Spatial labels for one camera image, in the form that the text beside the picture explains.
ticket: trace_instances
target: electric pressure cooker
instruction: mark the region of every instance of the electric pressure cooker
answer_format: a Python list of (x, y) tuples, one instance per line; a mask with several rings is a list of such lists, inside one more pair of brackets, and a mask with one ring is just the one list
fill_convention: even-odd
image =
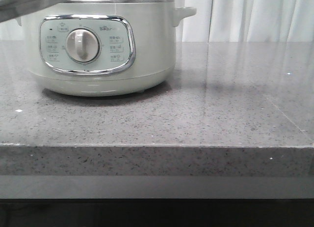
[(63, 94), (143, 91), (172, 72), (175, 27), (195, 14), (174, 0), (67, 0), (23, 16), (28, 69)]

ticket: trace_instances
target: control panel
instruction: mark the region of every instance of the control panel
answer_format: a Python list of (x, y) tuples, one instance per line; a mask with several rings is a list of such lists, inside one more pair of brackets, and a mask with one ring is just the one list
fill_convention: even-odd
[(53, 70), (73, 75), (121, 72), (136, 55), (127, 20), (82, 14), (46, 17), (40, 26), (40, 53)]

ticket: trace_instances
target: button label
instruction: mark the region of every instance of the button label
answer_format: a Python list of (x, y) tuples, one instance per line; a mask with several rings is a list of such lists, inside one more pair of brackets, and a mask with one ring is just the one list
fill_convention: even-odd
[(120, 36), (110, 36), (110, 43), (123, 43), (123, 38)]
[(48, 54), (47, 59), (49, 61), (59, 61), (59, 54)]
[(59, 32), (68, 32), (69, 28), (67, 26), (58, 27)]
[(56, 44), (47, 45), (47, 52), (58, 53), (59, 52), (58, 46)]
[(123, 56), (119, 54), (110, 56), (110, 61), (123, 61), (123, 60), (124, 60)]
[(46, 36), (47, 43), (57, 43), (57, 37), (55, 35)]
[(124, 48), (122, 47), (121, 44), (115, 45), (115, 46), (110, 46), (110, 52), (111, 53), (122, 53), (124, 51)]

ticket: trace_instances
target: brand logo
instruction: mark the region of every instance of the brand logo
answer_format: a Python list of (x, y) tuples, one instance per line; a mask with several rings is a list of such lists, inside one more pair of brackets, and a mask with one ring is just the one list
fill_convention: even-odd
[(99, 29), (100, 29), (100, 30), (118, 30), (118, 28), (107, 27), (107, 26), (99, 27)]

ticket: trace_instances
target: gray countertop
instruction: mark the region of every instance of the gray countertop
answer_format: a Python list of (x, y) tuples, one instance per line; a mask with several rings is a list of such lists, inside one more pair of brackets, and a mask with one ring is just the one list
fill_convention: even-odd
[(51, 92), (0, 42), (0, 175), (311, 177), (312, 43), (182, 43), (162, 84)]

